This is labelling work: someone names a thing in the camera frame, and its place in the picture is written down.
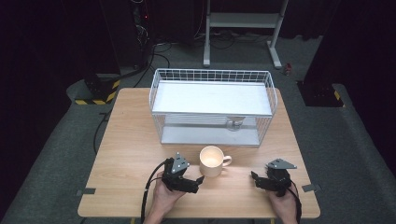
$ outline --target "white mug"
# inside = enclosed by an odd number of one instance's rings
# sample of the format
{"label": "white mug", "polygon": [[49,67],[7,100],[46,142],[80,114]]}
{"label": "white mug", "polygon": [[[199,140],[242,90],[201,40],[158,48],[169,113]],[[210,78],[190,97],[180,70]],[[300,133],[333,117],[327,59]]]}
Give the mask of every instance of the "white mug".
{"label": "white mug", "polygon": [[215,177],[221,174],[224,166],[231,164],[233,158],[224,156],[218,147],[208,146],[201,150],[199,161],[201,174],[206,177]]}

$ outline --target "gray carpet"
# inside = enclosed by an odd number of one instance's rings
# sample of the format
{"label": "gray carpet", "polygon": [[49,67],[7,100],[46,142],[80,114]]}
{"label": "gray carpet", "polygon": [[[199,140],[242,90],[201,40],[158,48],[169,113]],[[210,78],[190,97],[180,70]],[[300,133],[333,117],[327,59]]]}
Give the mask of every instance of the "gray carpet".
{"label": "gray carpet", "polygon": [[[263,41],[265,37],[249,43],[254,38],[243,36],[229,48],[212,48],[210,68],[271,72],[275,86],[282,93],[311,181],[322,187],[316,193],[320,217],[304,219],[302,223],[396,223],[395,178],[365,131],[344,86],[334,84],[346,107],[304,105],[296,81],[304,79],[320,39],[278,39],[276,49],[281,62],[292,65],[292,74],[284,76],[281,70],[273,67]],[[212,44],[222,48],[230,42],[212,41]],[[196,45],[160,45],[156,50],[165,50],[161,55],[170,61],[171,68],[203,69],[203,43],[197,42]],[[152,66],[166,67],[167,62],[156,56]],[[148,70],[137,87],[149,87],[152,74]],[[119,89],[134,86],[139,78],[137,75],[123,79]],[[73,100],[87,94],[87,90],[81,80],[65,94]],[[2,224],[81,222],[82,217],[77,213],[80,201],[77,191],[84,189],[95,158],[92,145],[95,130],[103,117],[100,113],[109,111],[111,107],[112,104],[70,105]],[[99,129],[97,146],[105,128],[106,123]],[[87,218],[84,223],[127,224],[131,219]],[[165,223],[269,223],[269,220],[171,219]]]}

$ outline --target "yellow and black hazard tape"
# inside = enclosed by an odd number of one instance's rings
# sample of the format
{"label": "yellow and black hazard tape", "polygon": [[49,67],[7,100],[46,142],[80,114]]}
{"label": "yellow and black hazard tape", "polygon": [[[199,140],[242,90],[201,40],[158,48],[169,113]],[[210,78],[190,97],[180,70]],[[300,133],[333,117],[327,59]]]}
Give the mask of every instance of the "yellow and black hazard tape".
{"label": "yellow and black hazard tape", "polygon": [[346,105],[344,105],[343,101],[341,100],[341,96],[340,96],[340,93],[338,93],[338,91],[334,91],[334,96],[335,96],[335,99],[336,99],[339,103],[342,104],[342,106],[340,106],[340,107],[346,107]]}
{"label": "yellow and black hazard tape", "polygon": [[104,99],[75,99],[77,105],[107,105],[110,104],[116,96],[117,88],[120,85],[120,81],[117,80],[113,83],[111,93]]}

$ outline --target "hand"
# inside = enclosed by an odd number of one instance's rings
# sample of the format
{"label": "hand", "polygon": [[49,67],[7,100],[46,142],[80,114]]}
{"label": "hand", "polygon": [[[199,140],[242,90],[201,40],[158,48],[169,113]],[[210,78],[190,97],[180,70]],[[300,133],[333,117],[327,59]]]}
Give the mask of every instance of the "hand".
{"label": "hand", "polygon": [[169,190],[161,180],[162,176],[163,172],[157,174],[152,206],[145,219],[145,224],[161,223],[163,217],[172,210],[177,200],[186,194],[186,192],[178,190]]}
{"label": "hand", "polygon": [[[297,189],[293,184],[290,189],[297,195]],[[267,191],[267,193],[276,215],[282,220],[283,224],[297,224],[297,208],[294,196],[288,190],[283,197],[277,197],[274,191]]]}

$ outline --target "white wire basket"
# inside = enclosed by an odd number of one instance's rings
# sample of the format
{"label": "white wire basket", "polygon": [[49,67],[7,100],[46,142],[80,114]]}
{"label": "white wire basket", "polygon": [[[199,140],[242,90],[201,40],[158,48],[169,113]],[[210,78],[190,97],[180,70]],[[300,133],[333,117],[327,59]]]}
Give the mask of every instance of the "white wire basket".
{"label": "white wire basket", "polygon": [[267,71],[157,69],[149,105],[162,144],[257,147],[277,98]]}

